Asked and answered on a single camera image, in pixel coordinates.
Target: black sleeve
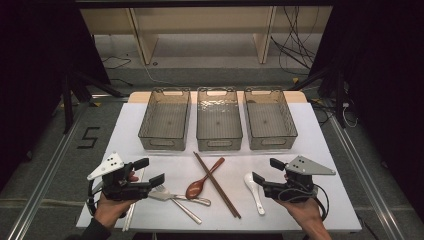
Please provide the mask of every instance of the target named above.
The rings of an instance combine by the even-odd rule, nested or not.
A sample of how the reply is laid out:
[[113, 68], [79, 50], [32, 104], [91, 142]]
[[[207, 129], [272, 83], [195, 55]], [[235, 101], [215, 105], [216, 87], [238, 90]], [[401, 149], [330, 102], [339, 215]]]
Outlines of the black sleeve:
[[92, 218], [90, 225], [79, 235], [68, 236], [65, 240], [105, 240], [110, 237], [111, 233], [96, 219]]

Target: gray carpet floor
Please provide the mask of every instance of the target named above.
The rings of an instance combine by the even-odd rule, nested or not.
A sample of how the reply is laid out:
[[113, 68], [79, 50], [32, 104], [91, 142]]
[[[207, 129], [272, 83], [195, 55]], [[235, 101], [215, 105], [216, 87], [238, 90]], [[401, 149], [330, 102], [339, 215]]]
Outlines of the gray carpet floor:
[[[112, 87], [123, 92], [131, 93], [140, 90], [149, 90], [153, 86], [169, 86], [168, 83], [158, 83], [149, 80], [145, 71], [140, 69], [108, 70], [111, 79], [125, 80], [133, 86], [113, 80]], [[284, 88], [293, 85], [292, 75], [282, 72], [281, 69], [160, 69], [150, 71], [154, 79], [172, 79], [174, 85], [185, 85], [196, 88], [198, 86], [226, 86], [227, 82], [242, 89], [248, 85], [280, 85]], [[304, 93], [308, 98], [317, 98], [316, 86], [319, 82], [308, 86]], [[90, 88], [93, 94], [102, 93], [96, 88]], [[69, 147], [48, 190], [32, 219], [24, 239], [63, 239], [82, 230], [75, 227], [81, 208], [86, 200], [87, 173], [97, 167], [103, 157], [115, 122], [119, 116], [123, 101], [120, 99], [94, 99], [100, 104], [82, 110], [82, 106], [75, 106], [74, 111], [82, 111], [78, 127], [70, 139]], [[331, 113], [316, 108], [317, 120], [321, 122], [321, 129], [327, 141], [330, 152], [337, 165], [343, 184], [353, 207], [365, 225], [363, 230], [354, 234], [332, 233], [333, 239], [375, 239], [374, 232], [379, 239], [389, 239], [380, 222], [376, 210], [370, 202], [364, 187], [360, 183], [357, 173], [334, 128]], [[63, 138], [64, 110], [58, 106], [52, 116], [44, 134], [39, 138], [33, 149], [31, 161], [24, 162], [14, 173], [9, 183], [0, 194], [0, 239], [6, 239], [14, 226], [20, 212], [26, 206], [27, 200], [42, 179], [46, 166], [52, 160], [56, 148]], [[87, 136], [95, 136], [97, 141], [92, 148], [92, 141], [84, 140], [87, 128], [91, 129]], [[367, 164], [372, 178], [380, 190], [383, 199], [396, 218], [399, 228], [405, 239], [424, 239], [423, 223], [408, 203], [401, 189], [390, 174], [390, 171], [381, 165], [381, 159], [369, 140], [366, 131], [360, 122], [354, 127], [347, 127], [346, 132], [354, 143], [362, 160]], [[117, 230], [111, 239], [132, 239], [135, 232], [121, 232]], [[284, 233], [284, 239], [302, 239], [302, 233]]]

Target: person's left hand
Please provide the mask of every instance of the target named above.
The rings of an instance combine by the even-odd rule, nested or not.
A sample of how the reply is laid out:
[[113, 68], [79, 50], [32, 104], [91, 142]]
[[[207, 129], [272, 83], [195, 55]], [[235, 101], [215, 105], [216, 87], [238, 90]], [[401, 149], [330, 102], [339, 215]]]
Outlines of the person's left hand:
[[[138, 177], [134, 176], [135, 172], [130, 173], [129, 180], [131, 182], [138, 181]], [[100, 199], [97, 202], [97, 210], [94, 214], [94, 218], [99, 221], [107, 229], [112, 229], [118, 218], [125, 212], [128, 211], [131, 204], [138, 200], [127, 200], [127, 201], [114, 201], [109, 200], [103, 193], [100, 195]]]

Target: metal knife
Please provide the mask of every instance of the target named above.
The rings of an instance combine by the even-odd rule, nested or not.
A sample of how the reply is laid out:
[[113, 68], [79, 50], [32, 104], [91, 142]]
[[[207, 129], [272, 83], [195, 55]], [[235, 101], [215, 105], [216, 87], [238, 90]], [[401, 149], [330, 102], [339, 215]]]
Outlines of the metal knife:
[[209, 199], [206, 199], [206, 198], [188, 199], [184, 195], [177, 195], [177, 194], [171, 194], [171, 193], [163, 193], [163, 192], [158, 192], [158, 191], [150, 192], [149, 193], [149, 197], [154, 198], [154, 199], [158, 199], [158, 200], [162, 200], [162, 201], [165, 201], [165, 200], [168, 200], [168, 199], [173, 198], [173, 199], [179, 199], [179, 200], [185, 200], [185, 201], [200, 203], [200, 204], [203, 204], [205, 206], [210, 206], [211, 205], [211, 201]]

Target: wooden chopstick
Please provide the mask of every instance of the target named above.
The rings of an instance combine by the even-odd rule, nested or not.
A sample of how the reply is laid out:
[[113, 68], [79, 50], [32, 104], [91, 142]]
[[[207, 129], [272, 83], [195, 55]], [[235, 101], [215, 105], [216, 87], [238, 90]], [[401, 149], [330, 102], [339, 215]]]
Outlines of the wooden chopstick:
[[215, 177], [212, 175], [212, 173], [209, 171], [208, 167], [206, 167], [205, 163], [203, 162], [202, 158], [197, 154], [196, 152], [193, 152], [194, 156], [196, 156], [197, 160], [199, 161], [200, 165], [202, 165], [203, 169], [205, 170], [208, 177], [211, 179], [213, 185], [215, 186], [216, 190], [218, 190], [219, 195], [221, 195], [222, 199], [224, 200], [225, 204], [227, 204], [227, 207], [230, 209], [231, 213], [234, 217], [241, 218], [240, 214], [238, 213], [237, 209], [234, 207], [234, 205], [231, 203], [230, 199], [225, 194], [224, 190], [222, 190], [219, 183], [216, 181]]

